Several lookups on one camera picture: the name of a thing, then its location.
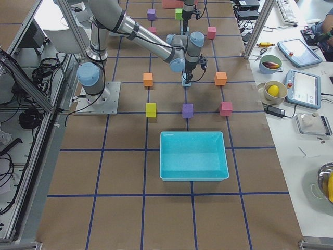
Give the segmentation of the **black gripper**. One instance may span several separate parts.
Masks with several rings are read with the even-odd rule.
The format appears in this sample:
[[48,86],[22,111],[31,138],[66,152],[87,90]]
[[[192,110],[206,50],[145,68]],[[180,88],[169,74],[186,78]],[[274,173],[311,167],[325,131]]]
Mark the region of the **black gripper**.
[[198,62],[185,62],[185,68],[183,71],[183,78],[186,78],[186,84],[190,84],[193,78],[193,70],[198,65]]
[[183,18],[183,31],[187,31],[188,28],[188,21],[192,18],[193,10],[191,11],[182,11],[182,18]]

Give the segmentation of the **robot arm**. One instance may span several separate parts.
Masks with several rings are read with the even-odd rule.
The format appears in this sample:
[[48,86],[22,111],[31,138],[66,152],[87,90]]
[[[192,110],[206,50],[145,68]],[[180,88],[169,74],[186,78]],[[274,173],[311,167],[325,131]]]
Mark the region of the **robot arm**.
[[163,41],[128,16],[117,1],[90,1],[89,6],[93,15],[90,45],[86,49],[89,61],[102,64],[107,59],[107,38],[109,32],[113,32],[168,63],[173,72],[182,74],[186,86],[193,83],[193,70],[197,65],[206,70],[207,59],[201,53],[205,38],[201,32],[169,34]]
[[195,0],[183,0],[182,18],[183,18],[183,31],[182,35],[186,35],[188,28],[188,21],[191,19],[195,11]]

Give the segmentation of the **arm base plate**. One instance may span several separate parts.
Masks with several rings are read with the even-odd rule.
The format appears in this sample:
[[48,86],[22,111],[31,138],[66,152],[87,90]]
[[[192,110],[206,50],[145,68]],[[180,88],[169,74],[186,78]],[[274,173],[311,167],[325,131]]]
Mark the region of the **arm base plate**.
[[95,98],[86,95],[84,88],[81,87],[80,94],[85,95],[85,97],[78,100],[75,111],[78,114],[84,115],[116,115],[118,111],[120,88],[120,81],[106,82],[102,96],[94,104],[90,105],[90,103],[95,101]]

